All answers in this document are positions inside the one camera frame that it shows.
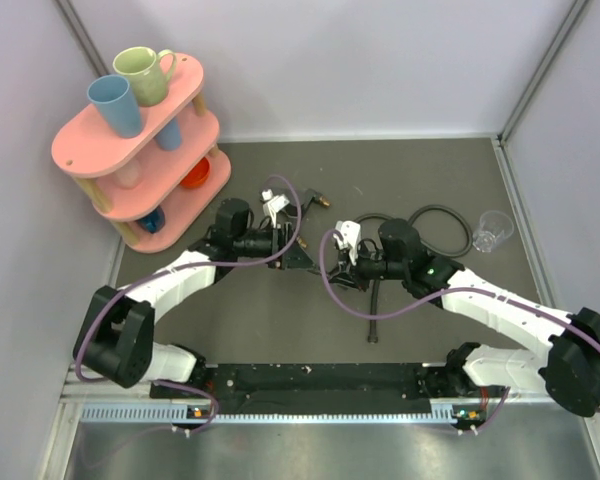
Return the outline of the black fitting with brass connectors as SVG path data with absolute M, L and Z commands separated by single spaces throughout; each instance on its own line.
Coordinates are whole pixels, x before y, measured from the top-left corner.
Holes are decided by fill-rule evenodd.
M 329 200 L 321 192 L 314 189 L 302 190 L 298 194 L 298 199 L 299 203 L 290 203 L 284 208 L 285 214 L 291 219 L 296 219 L 298 215 L 305 218 L 312 205 L 318 205 L 322 208 L 331 206 Z

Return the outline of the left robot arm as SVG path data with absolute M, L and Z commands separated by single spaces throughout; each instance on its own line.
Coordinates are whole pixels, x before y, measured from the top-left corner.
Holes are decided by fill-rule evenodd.
M 74 346 L 78 370 L 89 368 L 123 388 L 142 381 L 170 381 L 185 396 L 206 387 L 204 360 L 191 350 L 155 342 L 158 320 L 194 293 L 237 268 L 239 259 L 272 269 L 315 267 L 298 241 L 307 201 L 286 193 L 263 205 L 265 217 L 253 223 L 249 204 L 221 202 L 205 236 L 176 260 L 143 281 L 120 289 L 99 288 L 93 295 Z

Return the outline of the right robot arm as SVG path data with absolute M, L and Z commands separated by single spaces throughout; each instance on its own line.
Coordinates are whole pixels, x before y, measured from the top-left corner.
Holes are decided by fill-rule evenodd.
M 600 314 L 572 313 L 524 299 L 434 253 L 404 219 L 378 229 L 380 249 L 363 244 L 361 227 L 340 221 L 324 234 L 338 250 L 345 279 L 365 289 L 373 280 L 397 280 L 413 297 L 409 312 L 426 303 L 469 319 L 517 343 L 515 349 L 469 347 L 447 370 L 449 388 L 467 396 L 482 386 L 547 393 L 580 417 L 600 413 Z

